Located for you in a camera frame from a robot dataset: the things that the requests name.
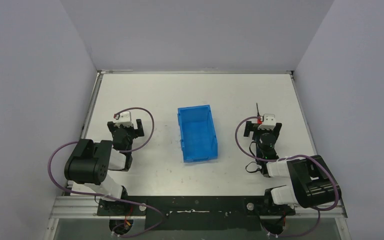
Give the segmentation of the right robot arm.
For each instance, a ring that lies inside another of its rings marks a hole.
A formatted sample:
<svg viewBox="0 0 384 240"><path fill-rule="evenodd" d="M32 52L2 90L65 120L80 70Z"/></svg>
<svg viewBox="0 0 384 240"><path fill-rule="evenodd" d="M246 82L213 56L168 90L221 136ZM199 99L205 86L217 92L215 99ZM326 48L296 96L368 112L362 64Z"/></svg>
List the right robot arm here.
<svg viewBox="0 0 384 240"><path fill-rule="evenodd" d="M255 150L242 152L254 159L259 166L257 172L266 178L286 178L289 185L268 190L268 197L262 199L262 209L267 214L275 214L282 205L297 205L318 211L330 211L342 198L341 187L333 177L321 155L298 154L279 157L275 145L282 128L281 123L265 125L262 120L256 123L252 118L240 122L245 125L244 137L252 137Z"/></svg>

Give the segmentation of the black red screwdriver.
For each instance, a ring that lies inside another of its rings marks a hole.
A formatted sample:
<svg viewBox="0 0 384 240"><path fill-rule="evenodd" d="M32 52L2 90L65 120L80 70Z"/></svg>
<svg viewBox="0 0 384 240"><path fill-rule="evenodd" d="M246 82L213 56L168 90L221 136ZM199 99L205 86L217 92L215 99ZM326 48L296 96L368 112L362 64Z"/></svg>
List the black red screwdriver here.
<svg viewBox="0 0 384 240"><path fill-rule="evenodd" d="M262 121L261 114L260 114L260 112L259 112L259 106L258 106L258 103L256 103L256 110L257 110L257 123L258 123L258 124L262 124L263 121Z"/></svg>

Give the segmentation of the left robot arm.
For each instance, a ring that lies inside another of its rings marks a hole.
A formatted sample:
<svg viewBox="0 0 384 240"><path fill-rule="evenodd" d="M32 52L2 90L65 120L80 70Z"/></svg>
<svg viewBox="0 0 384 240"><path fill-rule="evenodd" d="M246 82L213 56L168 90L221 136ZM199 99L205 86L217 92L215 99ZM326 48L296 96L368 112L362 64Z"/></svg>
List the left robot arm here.
<svg viewBox="0 0 384 240"><path fill-rule="evenodd" d="M117 216L127 212L129 202L123 197L128 194L126 188L109 175L109 171L130 170L133 140L145 135L141 119L136 120L136 125L137 128L131 121L109 121L107 127L112 140L94 142L80 139L64 168L67 180L101 194L109 201L109 210Z"/></svg>

